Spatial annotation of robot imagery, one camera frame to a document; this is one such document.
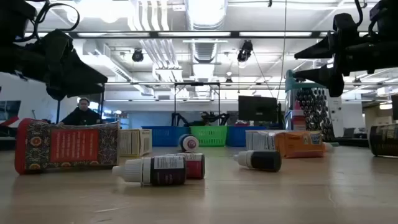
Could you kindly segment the blue plastic basket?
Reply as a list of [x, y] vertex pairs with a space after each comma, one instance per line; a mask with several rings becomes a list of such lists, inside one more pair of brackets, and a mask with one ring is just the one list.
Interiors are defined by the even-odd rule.
[[226, 145], [231, 147], [245, 147], [247, 130], [265, 129], [263, 126], [228, 126]]
[[180, 136], [190, 133], [190, 128], [180, 126], [143, 126], [142, 129], [152, 130], [154, 147], [178, 146]]

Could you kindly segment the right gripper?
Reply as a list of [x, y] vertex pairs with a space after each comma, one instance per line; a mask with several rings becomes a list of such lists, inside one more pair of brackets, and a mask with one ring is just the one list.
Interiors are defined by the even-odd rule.
[[[360, 37], [358, 25], [348, 13], [337, 14], [334, 17], [334, 69], [326, 65], [321, 68], [302, 70], [293, 74], [294, 78], [313, 81], [329, 90], [331, 97], [339, 97], [343, 94], [343, 76], [359, 70], [359, 63], [366, 55], [367, 37]], [[294, 55], [295, 59], [321, 59], [332, 58], [330, 49], [330, 37], [332, 32], [318, 43], [299, 51]]]

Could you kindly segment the person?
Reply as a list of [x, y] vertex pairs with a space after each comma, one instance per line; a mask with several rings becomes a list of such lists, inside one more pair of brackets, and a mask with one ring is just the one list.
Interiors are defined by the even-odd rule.
[[80, 98], [78, 106], [68, 114], [58, 125], [87, 126], [100, 124], [101, 116], [89, 108], [90, 101]]

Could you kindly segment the white pillar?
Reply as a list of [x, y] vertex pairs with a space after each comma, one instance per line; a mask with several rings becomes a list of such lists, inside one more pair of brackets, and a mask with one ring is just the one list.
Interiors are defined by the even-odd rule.
[[343, 112], [342, 112], [342, 100], [340, 97], [328, 99], [328, 108], [330, 110], [330, 118], [333, 126], [333, 133], [336, 138], [343, 137], [344, 126], [343, 126]]

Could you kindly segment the small red food colouring bottle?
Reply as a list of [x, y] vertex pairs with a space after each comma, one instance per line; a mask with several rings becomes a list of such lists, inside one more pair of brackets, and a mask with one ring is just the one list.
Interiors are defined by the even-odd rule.
[[186, 160], [187, 179], [203, 179], [205, 177], [205, 156], [201, 153], [178, 153]]

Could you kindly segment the black seasoning can yellow lid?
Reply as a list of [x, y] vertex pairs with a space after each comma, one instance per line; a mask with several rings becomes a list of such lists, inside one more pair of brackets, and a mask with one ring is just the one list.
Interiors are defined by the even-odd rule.
[[398, 157], [398, 124], [372, 126], [368, 142], [375, 156]]

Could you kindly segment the small purple food colouring bottle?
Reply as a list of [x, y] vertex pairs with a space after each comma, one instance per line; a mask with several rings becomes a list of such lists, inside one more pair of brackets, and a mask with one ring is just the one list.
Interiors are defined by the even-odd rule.
[[186, 159], [183, 156], [131, 159], [123, 166], [114, 166], [112, 174], [141, 185], [183, 185], [187, 178]]

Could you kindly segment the orange cereal box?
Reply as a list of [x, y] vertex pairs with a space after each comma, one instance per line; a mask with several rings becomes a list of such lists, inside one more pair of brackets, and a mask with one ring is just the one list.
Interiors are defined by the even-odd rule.
[[277, 151], [284, 159], [324, 157], [326, 147], [319, 131], [246, 131], [248, 151]]

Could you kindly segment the black label dropper bottle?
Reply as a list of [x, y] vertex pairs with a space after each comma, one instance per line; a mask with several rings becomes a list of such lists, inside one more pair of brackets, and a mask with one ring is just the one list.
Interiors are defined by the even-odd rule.
[[241, 151], [233, 158], [240, 166], [267, 172], [278, 172], [282, 166], [282, 158], [277, 151]]

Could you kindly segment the purple icing bottle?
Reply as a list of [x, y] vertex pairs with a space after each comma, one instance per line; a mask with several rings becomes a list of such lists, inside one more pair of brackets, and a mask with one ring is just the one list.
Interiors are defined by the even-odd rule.
[[198, 139], [192, 134], [183, 134], [179, 139], [179, 146], [182, 152], [195, 153], [199, 146]]

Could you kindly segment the black computer monitor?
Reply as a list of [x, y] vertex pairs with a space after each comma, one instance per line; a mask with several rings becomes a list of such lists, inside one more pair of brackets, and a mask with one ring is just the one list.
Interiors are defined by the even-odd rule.
[[277, 99], [262, 96], [238, 96], [238, 119], [277, 122]]

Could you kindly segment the dark wall screen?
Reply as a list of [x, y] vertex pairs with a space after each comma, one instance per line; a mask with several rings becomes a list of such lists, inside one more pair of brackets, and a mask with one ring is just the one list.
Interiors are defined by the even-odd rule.
[[10, 126], [19, 117], [21, 101], [0, 101], [0, 126]]

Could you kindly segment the yellow Corn Pops box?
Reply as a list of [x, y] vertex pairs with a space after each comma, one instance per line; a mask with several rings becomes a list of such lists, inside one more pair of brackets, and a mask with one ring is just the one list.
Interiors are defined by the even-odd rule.
[[142, 157], [152, 152], [151, 129], [125, 129], [118, 132], [118, 155]]

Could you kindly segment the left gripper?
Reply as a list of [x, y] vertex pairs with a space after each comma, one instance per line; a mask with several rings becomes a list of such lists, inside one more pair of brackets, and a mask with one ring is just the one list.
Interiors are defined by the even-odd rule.
[[73, 51], [73, 39], [55, 29], [33, 43], [21, 46], [13, 73], [22, 79], [34, 79], [46, 84], [46, 91], [55, 100], [104, 92], [108, 78], [84, 63]]

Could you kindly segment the green plastic basket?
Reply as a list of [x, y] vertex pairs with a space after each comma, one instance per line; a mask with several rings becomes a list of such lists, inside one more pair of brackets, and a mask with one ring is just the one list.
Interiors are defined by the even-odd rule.
[[227, 126], [191, 126], [190, 132], [200, 147], [223, 147], [226, 144]]

